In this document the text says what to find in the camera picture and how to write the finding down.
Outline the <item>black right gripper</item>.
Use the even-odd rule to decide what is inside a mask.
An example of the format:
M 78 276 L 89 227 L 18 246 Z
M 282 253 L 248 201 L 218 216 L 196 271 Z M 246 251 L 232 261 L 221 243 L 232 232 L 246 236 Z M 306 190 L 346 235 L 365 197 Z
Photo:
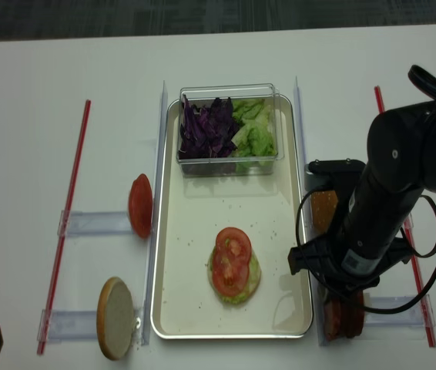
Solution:
M 378 286 L 382 274 L 400 262 L 406 264 L 413 256 L 411 245 L 401 237 L 394 238 L 389 249 L 375 260 L 348 249 L 338 261 L 334 249 L 342 246 L 334 237 L 323 234 L 291 248 L 287 257 L 290 273 L 309 271 L 331 294 L 348 297 Z

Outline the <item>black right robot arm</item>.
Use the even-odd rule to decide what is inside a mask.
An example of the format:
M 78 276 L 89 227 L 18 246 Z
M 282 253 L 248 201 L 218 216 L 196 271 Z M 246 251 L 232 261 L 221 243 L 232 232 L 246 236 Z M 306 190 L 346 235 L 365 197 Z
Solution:
M 367 137 L 366 163 L 312 161 L 315 190 L 334 190 L 338 203 L 324 234 L 291 248 L 291 274 L 310 270 L 343 293 L 371 288 L 413 255 L 397 238 L 424 190 L 436 193 L 436 103 L 378 115 Z

